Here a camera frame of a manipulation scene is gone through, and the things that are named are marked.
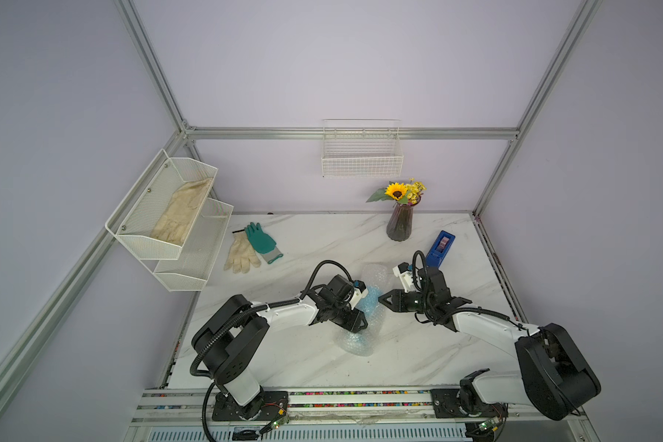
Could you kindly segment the lower white mesh shelf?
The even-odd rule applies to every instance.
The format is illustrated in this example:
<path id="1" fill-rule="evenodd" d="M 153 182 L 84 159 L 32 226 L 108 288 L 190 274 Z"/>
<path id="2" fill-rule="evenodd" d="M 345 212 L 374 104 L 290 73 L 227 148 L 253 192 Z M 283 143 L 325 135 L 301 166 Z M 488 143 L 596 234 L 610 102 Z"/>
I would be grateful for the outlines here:
<path id="1" fill-rule="evenodd" d="M 233 213 L 231 204 L 207 198 L 177 260 L 158 261 L 150 271 L 169 292 L 201 291 L 220 252 Z"/>

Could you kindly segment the clear bubble wrap sheet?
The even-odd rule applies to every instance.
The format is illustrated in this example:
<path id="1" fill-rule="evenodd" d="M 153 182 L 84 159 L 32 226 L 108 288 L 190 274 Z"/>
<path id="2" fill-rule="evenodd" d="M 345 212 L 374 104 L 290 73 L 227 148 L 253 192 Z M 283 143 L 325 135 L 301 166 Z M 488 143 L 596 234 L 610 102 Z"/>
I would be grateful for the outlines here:
<path id="1" fill-rule="evenodd" d="M 342 350 L 359 357 L 370 357 L 374 353 L 387 311 L 379 303 L 379 297 L 392 289 L 393 278 L 387 265 L 372 263 L 363 268 L 361 280 L 368 294 L 359 301 L 357 308 L 365 314 L 368 326 L 358 333 L 339 330 L 333 340 Z"/>

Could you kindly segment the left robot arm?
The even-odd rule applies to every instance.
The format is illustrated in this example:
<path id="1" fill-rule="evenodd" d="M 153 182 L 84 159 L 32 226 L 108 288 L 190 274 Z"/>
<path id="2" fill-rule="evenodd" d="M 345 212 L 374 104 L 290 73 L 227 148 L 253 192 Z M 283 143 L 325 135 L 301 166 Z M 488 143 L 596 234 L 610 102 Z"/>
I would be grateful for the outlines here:
<path id="1" fill-rule="evenodd" d="M 270 303 L 253 303 L 235 295 L 195 333 L 190 375 L 210 379 L 239 407 L 259 403 L 263 387 L 249 366 L 267 333 L 324 322 L 360 333 L 368 320 L 357 305 L 367 295 L 364 282 L 343 276 L 308 287 L 295 298 Z"/>

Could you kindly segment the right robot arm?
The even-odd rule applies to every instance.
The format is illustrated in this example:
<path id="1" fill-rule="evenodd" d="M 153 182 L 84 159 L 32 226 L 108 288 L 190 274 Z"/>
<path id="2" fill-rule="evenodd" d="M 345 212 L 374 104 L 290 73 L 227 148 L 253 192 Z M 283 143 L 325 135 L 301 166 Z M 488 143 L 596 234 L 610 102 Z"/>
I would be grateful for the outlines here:
<path id="1" fill-rule="evenodd" d="M 522 323 L 455 297 L 436 267 L 415 269 L 401 263 L 393 273 L 401 288 L 382 295 L 381 305 L 474 337 L 517 361 L 513 371 L 480 368 L 461 379 L 456 396 L 460 414 L 479 416 L 497 405 L 530 405 L 560 421 L 600 395 L 598 377 L 564 327 Z"/>

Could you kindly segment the aluminium front rail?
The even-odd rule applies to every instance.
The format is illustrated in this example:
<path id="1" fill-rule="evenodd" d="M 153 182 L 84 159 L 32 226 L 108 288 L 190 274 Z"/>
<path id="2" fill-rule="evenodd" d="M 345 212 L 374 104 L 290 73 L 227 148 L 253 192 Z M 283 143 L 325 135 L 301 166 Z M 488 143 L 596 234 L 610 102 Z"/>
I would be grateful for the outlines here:
<path id="1" fill-rule="evenodd" d="M 215 392 L 148 390 L 127 441 L 597 441 L 584 412 L 552 421 L 526 405 L 463 416 L 449 387 L 287 388 L 250 420 L 213 417 Z"/>

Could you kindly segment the beige work glove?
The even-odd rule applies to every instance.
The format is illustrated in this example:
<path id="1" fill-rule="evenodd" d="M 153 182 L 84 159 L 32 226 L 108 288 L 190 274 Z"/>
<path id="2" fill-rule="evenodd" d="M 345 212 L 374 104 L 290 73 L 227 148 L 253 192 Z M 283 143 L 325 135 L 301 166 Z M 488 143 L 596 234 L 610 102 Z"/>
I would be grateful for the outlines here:
<path id="1" fill-rule="evenodd" d="M 235 231 L 224 270 L 233 274 L 248 274 L 250 269 L 260 266 L 261 261 L 246 233 L 243 230 Z"/>

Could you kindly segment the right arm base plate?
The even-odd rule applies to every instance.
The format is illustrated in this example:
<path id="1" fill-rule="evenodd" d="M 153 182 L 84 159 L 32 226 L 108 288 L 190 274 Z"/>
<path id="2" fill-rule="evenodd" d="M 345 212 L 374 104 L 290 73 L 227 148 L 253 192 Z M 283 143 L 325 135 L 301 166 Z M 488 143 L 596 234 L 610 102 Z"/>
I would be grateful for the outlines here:
<path id="1" fill-rule="evenodd" d="M 476 393 L 466 389 L 448 388 L 430 391 L 431 404 L 436 418 L 505 418 L 506 406 L 501 403 L 484 403 Z"/>

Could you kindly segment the dark glass flower vase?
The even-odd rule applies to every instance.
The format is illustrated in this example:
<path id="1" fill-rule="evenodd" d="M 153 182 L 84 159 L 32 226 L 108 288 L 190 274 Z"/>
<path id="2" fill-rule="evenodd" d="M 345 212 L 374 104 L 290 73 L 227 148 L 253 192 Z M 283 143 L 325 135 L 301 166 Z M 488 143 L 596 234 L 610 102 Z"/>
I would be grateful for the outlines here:
<path id="1" fill-rule="evenodd" d="M 396 204 L 386 228 L 392 241 L 407 241 L 413 231 L 414 207 L 411 204 Z"/>

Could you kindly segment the sunflower bouquet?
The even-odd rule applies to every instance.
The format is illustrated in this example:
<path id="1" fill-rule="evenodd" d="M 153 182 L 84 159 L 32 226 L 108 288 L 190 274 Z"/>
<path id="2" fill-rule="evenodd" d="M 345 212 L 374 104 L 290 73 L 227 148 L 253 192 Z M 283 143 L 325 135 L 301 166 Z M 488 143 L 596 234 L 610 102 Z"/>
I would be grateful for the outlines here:
<path id="1" fill-rule="evenodd" d="M 409 182 L 390 182 L 387 186 L 377 189 L 367 203 L 392 201 L 398 206 L 416 206 L 421 202 L 427 186 L 419 180 Z"/>

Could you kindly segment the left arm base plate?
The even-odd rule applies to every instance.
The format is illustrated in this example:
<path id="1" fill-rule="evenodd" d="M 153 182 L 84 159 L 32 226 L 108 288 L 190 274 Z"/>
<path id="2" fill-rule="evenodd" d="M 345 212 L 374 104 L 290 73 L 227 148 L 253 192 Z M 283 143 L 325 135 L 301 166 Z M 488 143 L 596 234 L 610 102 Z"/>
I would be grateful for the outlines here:
<path id="1" fill-rule="evenodd" d="M 239 405 L 228 393 L 219 392 L 209 416 L 214 422 L 268 422 L 281 417 L 288 404 L 289 393 L 282 390 L 262 390 L 247 405 Z"/>

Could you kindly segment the blue tape dispenser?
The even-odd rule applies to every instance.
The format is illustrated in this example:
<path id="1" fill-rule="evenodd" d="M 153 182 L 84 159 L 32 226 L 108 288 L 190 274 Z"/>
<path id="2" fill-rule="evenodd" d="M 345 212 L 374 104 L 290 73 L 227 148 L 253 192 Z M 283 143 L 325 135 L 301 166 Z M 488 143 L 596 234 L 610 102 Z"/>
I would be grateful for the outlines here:
<path id="1" fill-rule="evenodd" d="M 449 253 L 455 239 L 456 237 L 453 234 L 441 230 L 427 256 L 425 256 L 425 264 L 429 267 L 439 268 Z"/>

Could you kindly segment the green work glove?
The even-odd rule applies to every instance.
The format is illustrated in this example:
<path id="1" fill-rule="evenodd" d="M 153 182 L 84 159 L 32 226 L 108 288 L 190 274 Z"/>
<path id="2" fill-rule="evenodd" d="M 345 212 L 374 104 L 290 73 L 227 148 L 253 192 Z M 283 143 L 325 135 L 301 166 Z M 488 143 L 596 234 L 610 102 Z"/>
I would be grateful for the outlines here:
<path id="1" fill-rule="evenodd" d="M 280 252 L 276 241 L 267 234 L 260 223 L 250 223 L 244 228 L 252 248 L 268 263 L 272 264 L 281 259 L 284 254 Z"/>

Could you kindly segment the blue plastic wine glass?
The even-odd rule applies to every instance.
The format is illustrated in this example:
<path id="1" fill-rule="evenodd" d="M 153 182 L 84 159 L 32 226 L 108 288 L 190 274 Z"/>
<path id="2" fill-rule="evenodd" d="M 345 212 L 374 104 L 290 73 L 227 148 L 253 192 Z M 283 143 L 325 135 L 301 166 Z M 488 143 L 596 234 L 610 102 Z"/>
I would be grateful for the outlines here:
<path id="1" fill-rule="evenodd" d="M 386 317 L 385 308 L 379 304 L 379 296 L 383 291 L 379 287 L 368 287 L 368 295 L 358 304 L 366 316 L 368 327 L 359 333 L 345 331 L 339 341 L 340 346 L 348 353 L 355 355 L 371 355 Z"/>

